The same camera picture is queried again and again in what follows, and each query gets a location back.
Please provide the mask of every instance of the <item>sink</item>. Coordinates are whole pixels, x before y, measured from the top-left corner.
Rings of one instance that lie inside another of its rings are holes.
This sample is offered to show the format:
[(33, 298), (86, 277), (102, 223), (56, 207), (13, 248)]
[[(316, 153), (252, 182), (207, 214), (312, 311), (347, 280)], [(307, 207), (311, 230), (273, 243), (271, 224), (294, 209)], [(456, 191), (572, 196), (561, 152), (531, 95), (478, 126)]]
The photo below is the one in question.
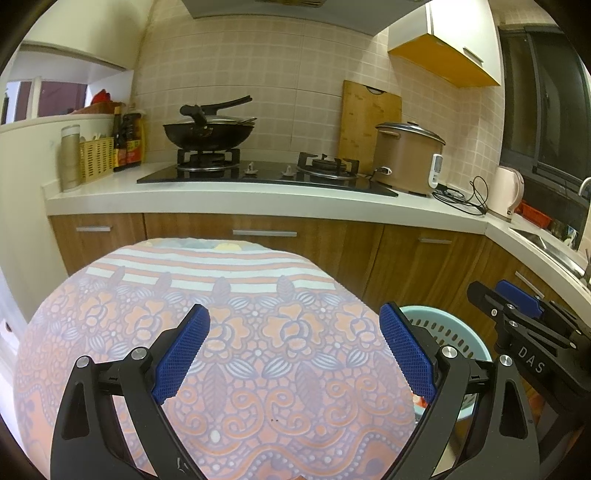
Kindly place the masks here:
[(583, 278), (585, 274), (585, 270), (582, 269), (574, 260), (572, 260), (568, 255), (561, 252), (558, 248), (554, 245), (549, 244), (546, 242), (542, 237), (536, 235), (535, 233), (526, 232), (523, 230), (518, 230), (517, 228), (509, 228), (509, 230), (513, 230), (517, 235), (525, 238), (529, 243), (537, 247), (542, 251), (542, 253), (546, 254), (552, 260), (554, 260), (558, 265), (564, 268), (567, 272), (571, 275), (575, 276), (578, 280)]

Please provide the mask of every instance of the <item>stove knob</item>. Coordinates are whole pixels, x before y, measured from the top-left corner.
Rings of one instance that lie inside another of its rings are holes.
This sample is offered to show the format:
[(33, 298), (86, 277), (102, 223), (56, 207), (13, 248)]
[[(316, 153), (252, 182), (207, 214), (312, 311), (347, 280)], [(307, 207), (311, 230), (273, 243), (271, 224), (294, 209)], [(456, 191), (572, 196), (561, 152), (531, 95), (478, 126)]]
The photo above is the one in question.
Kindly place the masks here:
[(258, 173), (258, 170), (255, 169), (255, 163), (253, 161), (251, 161), (248, 164), (248, 167), (246, 168), (246, 170), (244, 171), (244, 175), (256, 175)]
[(296, 173), (291, 170), (291, 165), (288, 165), (284, 172), (281, 172), (284, 177), (295, 177)]

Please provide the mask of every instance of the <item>window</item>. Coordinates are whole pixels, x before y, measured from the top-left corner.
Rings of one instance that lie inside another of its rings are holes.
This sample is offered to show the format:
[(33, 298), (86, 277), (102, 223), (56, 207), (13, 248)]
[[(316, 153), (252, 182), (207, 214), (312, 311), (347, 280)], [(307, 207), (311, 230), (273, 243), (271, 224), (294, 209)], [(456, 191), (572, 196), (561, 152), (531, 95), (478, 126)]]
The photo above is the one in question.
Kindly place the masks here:
[(589, 74), (557, 27), (501, 30), (505, 131), (501, 164), (524, 177), (524, 200), (582, 233), (589, 210), (578, 195), (591, 176)]
[[(12, 91), (16, 96), (14, 114), (7, 115), (7, 122), (25, 120), (29, 97), (31, 96), (32, 82), (18, 82), (20, 87)], [(70, 82), (41, 82), (37, 116), (65, 115), (83, 108), (86, 100), (87, 85)]]

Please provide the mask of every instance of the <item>striped fabric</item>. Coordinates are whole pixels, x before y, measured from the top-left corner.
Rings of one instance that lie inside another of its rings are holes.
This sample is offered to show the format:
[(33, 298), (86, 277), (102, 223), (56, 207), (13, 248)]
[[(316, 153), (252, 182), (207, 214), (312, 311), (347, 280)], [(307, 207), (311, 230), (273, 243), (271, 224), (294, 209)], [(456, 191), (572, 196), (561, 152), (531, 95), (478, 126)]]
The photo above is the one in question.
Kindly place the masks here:
[(335, 281), (328, 274), (305, 258), (287, 252), (263, 248), (194, 250), (152, 247), (147, 243), (116, 250), (94, 262), (86, 274), (111, 278), (124, 267), (124, 281), (154, 285), (162, 273), (170, 273), (172, 288), (204, 292), (211, 292), (218, 278), (228, 280), (231, 293), (275, 293), (280, 277), (287, 277), (296, 288), (335, 289)]

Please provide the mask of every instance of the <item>stove burner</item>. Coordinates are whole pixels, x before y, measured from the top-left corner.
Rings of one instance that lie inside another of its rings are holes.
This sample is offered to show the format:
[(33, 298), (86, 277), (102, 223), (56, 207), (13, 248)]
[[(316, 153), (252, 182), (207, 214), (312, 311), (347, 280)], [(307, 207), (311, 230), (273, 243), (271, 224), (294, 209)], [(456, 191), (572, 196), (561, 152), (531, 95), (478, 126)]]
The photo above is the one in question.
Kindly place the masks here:
[(301, 152), (297, 163), (298, 170), (312, 176), (333, 180), (352, 180), (357, 178), (359, 160), (350, 160), (348, 158), (344, 160), (335, 158), (334, 161), (327, 160), (327, 155), (324, 154), (322, 154), (321, 158), (315, 157), (316, 155)]
[(197, 152), (189, 156), (185, 161), (186, 150), (177, 151), (177, 170), (189, 172), (211, 172), (223, 171), (229, 168), (236, 168), (240, 163), (240, 150), (233, 148), (228, 150), (231, 154), (230, 160), (226, 159), (226, 152)]

